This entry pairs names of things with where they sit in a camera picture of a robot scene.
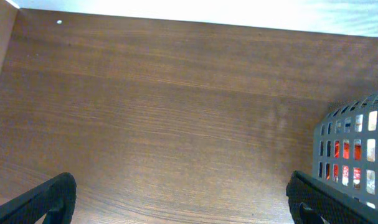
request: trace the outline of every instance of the white backdrop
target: white backdrop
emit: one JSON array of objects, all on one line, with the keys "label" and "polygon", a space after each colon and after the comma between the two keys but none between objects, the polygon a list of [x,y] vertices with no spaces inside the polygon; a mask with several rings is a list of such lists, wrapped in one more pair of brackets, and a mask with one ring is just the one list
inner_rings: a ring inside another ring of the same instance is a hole
[{"label": "white backdrop", "polygon": [[371,0],[13,0],[22,8],[378,37]]}]

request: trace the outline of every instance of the gray basket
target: gray basket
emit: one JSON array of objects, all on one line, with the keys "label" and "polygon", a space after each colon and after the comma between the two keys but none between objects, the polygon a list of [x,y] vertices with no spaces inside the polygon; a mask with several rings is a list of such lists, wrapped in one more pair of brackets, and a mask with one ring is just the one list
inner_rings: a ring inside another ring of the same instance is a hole
[{"label": "gray basket", "polygon": [[312,174],[378,209],[378,93],[334,110],[316,126]]}]

